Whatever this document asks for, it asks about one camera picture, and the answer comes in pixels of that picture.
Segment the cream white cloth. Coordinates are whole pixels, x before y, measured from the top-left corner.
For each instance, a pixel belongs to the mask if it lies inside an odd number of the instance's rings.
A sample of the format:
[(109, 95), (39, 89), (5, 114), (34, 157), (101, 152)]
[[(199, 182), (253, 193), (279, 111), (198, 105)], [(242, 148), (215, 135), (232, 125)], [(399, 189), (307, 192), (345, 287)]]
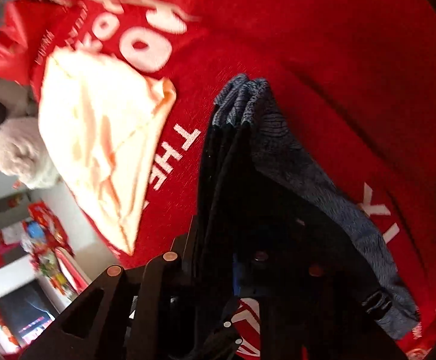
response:
[(175, 101), (169, 79), (108, 55), (58, 48), (47, 59), (38, 122), (46, 149), (81, 210), (128, 255)]

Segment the beige plush toy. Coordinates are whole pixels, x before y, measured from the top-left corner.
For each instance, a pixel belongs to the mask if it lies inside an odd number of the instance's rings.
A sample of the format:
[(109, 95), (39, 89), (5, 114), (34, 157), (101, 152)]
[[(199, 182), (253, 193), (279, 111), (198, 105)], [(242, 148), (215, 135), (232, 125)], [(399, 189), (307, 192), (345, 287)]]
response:
[(49, 189), (61, 177), (38, 128), (38, 104), (31, 89), (0, 79), (0, 172), (15, 176), (28, 189)]

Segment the black television screen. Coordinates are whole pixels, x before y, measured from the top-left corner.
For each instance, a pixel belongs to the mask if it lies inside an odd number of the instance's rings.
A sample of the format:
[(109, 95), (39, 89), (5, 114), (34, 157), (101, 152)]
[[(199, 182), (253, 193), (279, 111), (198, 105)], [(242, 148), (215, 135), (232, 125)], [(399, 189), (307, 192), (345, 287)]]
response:
[(28, 346), (56, 319), (58, 310), (38, 280), (0, 297), (0, 326), (10, 333), (9, 341)]

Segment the red blanket white characters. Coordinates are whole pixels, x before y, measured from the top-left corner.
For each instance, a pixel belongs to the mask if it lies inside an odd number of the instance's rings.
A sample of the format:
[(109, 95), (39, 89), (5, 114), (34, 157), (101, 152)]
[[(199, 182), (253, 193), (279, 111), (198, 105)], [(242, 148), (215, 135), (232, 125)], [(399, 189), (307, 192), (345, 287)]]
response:
[(112, 55), (177, 91), (154, 159), (136, 267), (183, 233), (197, 203), (212, 101), (233, 76), (268, 80), (291, 131), (377, 226), (436, 343), (436, 10), (428, 0), (19, 0), (0, 77), (41, 91), (57, 47)]

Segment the colourful items on shelf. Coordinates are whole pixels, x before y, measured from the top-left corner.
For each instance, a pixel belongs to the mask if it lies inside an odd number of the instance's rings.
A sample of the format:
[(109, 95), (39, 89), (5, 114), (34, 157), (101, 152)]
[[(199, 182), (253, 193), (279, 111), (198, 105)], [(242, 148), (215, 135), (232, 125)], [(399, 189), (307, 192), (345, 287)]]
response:
[(22, 248), (31, 256), (35, 271), (62, 296), (74, 300), (91, 281), (75, 261), (67, 233), (44, 202), (29, 205), (28, 213), (22, 222)]

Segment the dark navy pants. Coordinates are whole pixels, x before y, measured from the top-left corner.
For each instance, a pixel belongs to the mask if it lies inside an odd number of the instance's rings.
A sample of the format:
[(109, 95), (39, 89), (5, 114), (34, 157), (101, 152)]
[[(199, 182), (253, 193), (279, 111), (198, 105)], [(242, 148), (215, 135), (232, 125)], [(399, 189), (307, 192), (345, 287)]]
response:
[(363, 263), (391, 295), (383, 328), (395, 343), (419, 321), (377, 227), (295, 140), (264, 79), (237, 75), (214, 100), (200, 170), (198, 244), (205, 327), (228, 304), (237, 310), (240, 252)]

